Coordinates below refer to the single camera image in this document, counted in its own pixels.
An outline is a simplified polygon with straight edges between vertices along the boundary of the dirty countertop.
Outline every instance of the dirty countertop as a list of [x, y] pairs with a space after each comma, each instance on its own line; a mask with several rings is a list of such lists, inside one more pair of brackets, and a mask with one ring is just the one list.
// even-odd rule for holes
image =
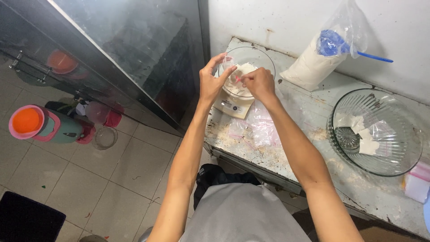
[[[258, 48], [274, 62], [275, 84], [288, 104], [301, 108], [300, 113], [292, 117], [321, 152], [343, 202], [371, 216], [430, 239], [424, 223], [423, 205], [403, 194], [402, 177], [387, 178], [369, 174], [343, 161], [330, 146], [326, 124], [336, 102], [349, 91], [372, 88], [372, 86], [333, 72], [319, 85], [318, 90], [308, 92], [283, 80], [279, 75], [295, 61], [295, 58], [237, 38], [231, 40], [227, 51], [243, 46]], [[428, 106], [397, 94], [394, 96], [409, 108], [416, 110], [426, 120], [430, 120]], [[230, 119], [230, 116], [212, 107], [206, 123], [205, 142], [297, 182], [282, 148], [255, 148], [250, 145], [252, 140], [235, 140], [229, 137], [227, 132]]]

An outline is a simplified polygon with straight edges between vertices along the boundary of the hand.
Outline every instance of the hand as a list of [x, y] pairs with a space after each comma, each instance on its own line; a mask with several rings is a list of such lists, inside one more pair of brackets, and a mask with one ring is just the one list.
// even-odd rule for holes
[[212, 57], [208, 64], [200, 70], [200, 99], [199, 101], [204, 102], [212, 106], [217, 98], [225, 80], [229, 77], [233, 71], [237, 69], [237, 66], [233, 65], [228, 69], [224, 70], [220, 77], [215, 78], [212, 75], [213, 68], [222, 63], [222, 60], [227, 53], [221, 53], [215, 57]]
[[260, 67], [255, 71], [243, 75], [241, 79], [244, 83], [243, 85], [264, 105], [277, 99], [275, 95], [275, 82], [269, 70]]

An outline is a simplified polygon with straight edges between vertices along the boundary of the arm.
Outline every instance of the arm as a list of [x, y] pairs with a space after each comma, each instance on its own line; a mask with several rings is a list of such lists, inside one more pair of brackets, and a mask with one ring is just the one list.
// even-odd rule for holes
[[181, 146], [173, 158], [166, 194], [148, 242], [178, 242], [184, 233], [190, 195], [194, 188], [202, 155], [209, 110], [227, 77], [237, 69], [236, 66], [233, 66], [225, 70], [219, 78], [212, 76], [213, 68], [222, 61], [225, 55], [226, 53], [222, 53], [215, 56], [205, 68], [200, 70], [200, 99], [197, 109]]
[[244, 75], [243, 81], [273, 119], [288, 162], [306, 192], [319, 239], [322, 242], [363, 242], [336, 193], [324, 158], [276, 97], [273, 75], [269, 70], [259, 68]]

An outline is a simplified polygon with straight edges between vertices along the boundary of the person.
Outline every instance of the person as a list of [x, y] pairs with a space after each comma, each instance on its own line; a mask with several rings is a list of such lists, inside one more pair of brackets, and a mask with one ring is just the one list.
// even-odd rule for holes
[[[236, 177], [236, 182], [209, 185], [203, 197], [198, 199], [197, 208], [185, 229], [190, 195], [196, 177], [197, 181], [201, 181], [202, 173], [205, 173], [202, 169], [199, 170], [199, 162], [208, 113], [224, 82], [237, 69], [236, 66], [232, 66], [220, 77], [212, 76], [213, 68], [221, 63], [225, 56], [226, 53], [221, 53], [213, 57], [200, 70], [200, 99], [191, 124], [173, 159], [166, 194], [147, 241], [310, 241], [282, 202], [266, 187], [247, 182], [246, 180], [253, 180], [249, 177]], [[243, 75], [241, 80], [251, 94], [264, 104], [273, 119], [291, 169], [306, 192], [319, 240], [363, 242], [336, 193], [323, 157], [291, 119], [275, 95], [275, 84], [270, 71], [259, 68]]]

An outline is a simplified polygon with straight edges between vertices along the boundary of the clear glass bowl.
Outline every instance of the clear glass bowl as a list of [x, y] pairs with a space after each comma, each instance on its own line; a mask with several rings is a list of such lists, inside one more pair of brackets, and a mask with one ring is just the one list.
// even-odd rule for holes
[[[373, 141], [379, 143], [374, 155], [359, 153], [360, 134], [343, 127], [344, 121], [353, 116], [363, 117], [364, 128], [369, 128]], [[333, 108], [327, 126], [337, 153], [359, 168], [383, 177], [410, 171], [420, 159], [426, 140], [418, 116], [394, 96], [374, 89], [345, 94]]]
[[111, 127], [102, 126], [96, 131], [92, 139], [92, 145], [99, 150], [108, 149], [117, 142], [118, 132]]
[[[234, 58], [234, 64], [243, 65], [245, 63], [250, 63], [251, 65], [260, 68], [263, 67], [273, 74], [273, 79], [275, 78], [275, 65], [273, 64], [272, 59], [263, 51], [255, 48], [255, 47], [239, 47], [236, 49], [232, 49], [227, 53], [227, 56], [231, 56]], [[224, 68], [222, 64], [218, 66], [218, 76], [220, 76], [224, 72]], [[237, 95], [230, 91], [230, 88], [224, 84], [222, 87], [228, 94], [233, 97], [239, 99], [249, 99], [253, 98], [252, 95]]]

